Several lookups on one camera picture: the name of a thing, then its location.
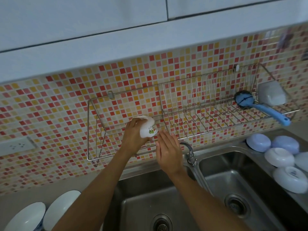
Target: gray countertop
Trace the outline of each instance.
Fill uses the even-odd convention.
[[[308,120],[304,120],[293,123],[285,129],[308,141],[307,128]],[[31,203],[41,201],[48,207],[57,197],[69,190],[83,191],[97,174],[97,172],[93,172],[88,175],[71,177],[48,185],[33,187],[27,190],[21,190],[16,193],[1,196],[0,231],[4,230],[7,223],[16,213]]]

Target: wall socket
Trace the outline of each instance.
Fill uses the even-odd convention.
[[[14,138],[0,142],[0,156],[36,148],[29,137]]]

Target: cabinet door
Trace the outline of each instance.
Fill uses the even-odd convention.
[[[268,0],[167,0],[168,17],[209,12]]]
[[[166,20],[166,0],[0,0],[0,51]]]

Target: faucet spout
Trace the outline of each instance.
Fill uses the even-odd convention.
[[[188,163],[190,163],[192,166],[195,166],[197,164],[197,159],[195,158],[195,155],[193,153],[193,148],[192,146],[185,142],[185,141],[181,141],[180,144],[186,146],[189,150],[189,153],[186,154],[186,157],[187,157],[187,161]]]

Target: stainless steel dish rack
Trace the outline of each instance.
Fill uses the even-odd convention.
[[[95,166],[109,162],[121,145],[126,122],[138,115],[152,116],[159,129],[181,140],[269,118],[256,109],[239,108],[233,97],[248,90],[257,102],[257,85],[271,80],[275,78],[262,64],[252,64],[90,99],[87,159]],[[285,93],[287,103],[273,108],[292,119],[299,106]],[[135,156],[154,152],[156,140]]]

